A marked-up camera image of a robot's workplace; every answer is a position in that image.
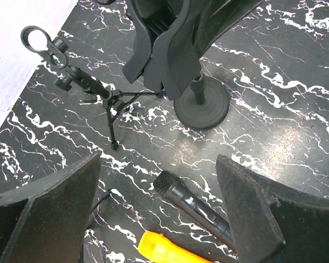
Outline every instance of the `black round base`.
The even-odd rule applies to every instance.
[[[212,129],[219,125],[228,114],[230,96],[225,86],[218,80],[206,77],[205,103],[196,103],[194,92],[188,88],[174,101],[178,119],[195,130]]]

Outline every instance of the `microphone stand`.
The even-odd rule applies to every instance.
[[[47,48],[48,50],[38,51],[32,48],[28,41],[28,35],[35,30],[41,31],[47,39]],[[30,50],[31,52],[37,53],[40,55],[44,61],[50,64],[54,69],[61,70],[64,69],[66,77],[63,79],[57,79],[55,85],[60,89],[68,92],[72,85],[71,83],[76,83],[79,87],[82,88],[82,91],[85,92],[84,103],[96,103],[98,97],[100,96],[103,101],[103,108],[106,110],[108,126],[111,136],[111,148],[114,151],[118,149],[118,141],[115,138],[114,125],[116,119],[123,112],[124,108],[127,108],[130,104],[136,101],[140,96],[156,96],[162,97],[165,95],[164,92],[155,93],[155,92],[121,92],[120,90],[110,90],[108,87],[104,87],[98,79],[92,78],[92,76],[85,71],[81,70],[80,67],[75,67],[68,65],[68,57],[65,54],[69,48],[67,44],[59,37],[56,37],[53,41],[51,40],[49,34],[46,33],[43,29],[37,26],[28,26],[22,30],[21,40],[23,45]],[[60,61],[57,63],[54,59],[54,56],[57,57]],[[124,96],[132,96],[129,101],[124,102],[121,100]],[[111,109],[114,109],[117,113],[112,116]]]

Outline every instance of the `stand pole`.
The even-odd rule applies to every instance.
[[[203,105],[205,103],[205,74],[200,71],[196,78],[191,82],[190,89],[194,92],[196,103]]]

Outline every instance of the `knob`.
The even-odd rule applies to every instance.
[[[69,92],[70,89],[72,88],[72,86],[71,86],[71,82],[72,82],[72,80],[71,80],[70,78],[65,77],[65,78],[62,79],[62,80],[58,78],[58,79],[55,81],[54,84],[55,84],[57,87],[59,87],[60,89]]]
[[[117,100],[114,103],[114,109],[115,109],[115,111],[120,112],[124,108],[125,105],[126,104],[124,103],[123,100]]]
[[[94,94],[86,94],[83,102],[84,103],[96,103],[96,102],[98,102],[98,97]]]

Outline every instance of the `marble floor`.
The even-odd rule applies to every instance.
[[[122,91],[122,66],[135,36],[125,3],[80,0],[62,27],[70,63]],[[166,99],[141,98],[115,124],[112,152],[100,104],[53,85],[61,72],[41,63],[0,129],[0,192],[62,169],[90,152],[102,157],[98,197],[112,188],[86,232],[86,263],[148,262],[144,231],[163,233],[207,260],[234,253],[189,216],[162,201],[152,182],[162,170],[224,216],[215,159],[224,154],[273,180],[329,199],[329,0],[265,1],[202,58],[206,74],[226,84],[227,119],[196,132]]]

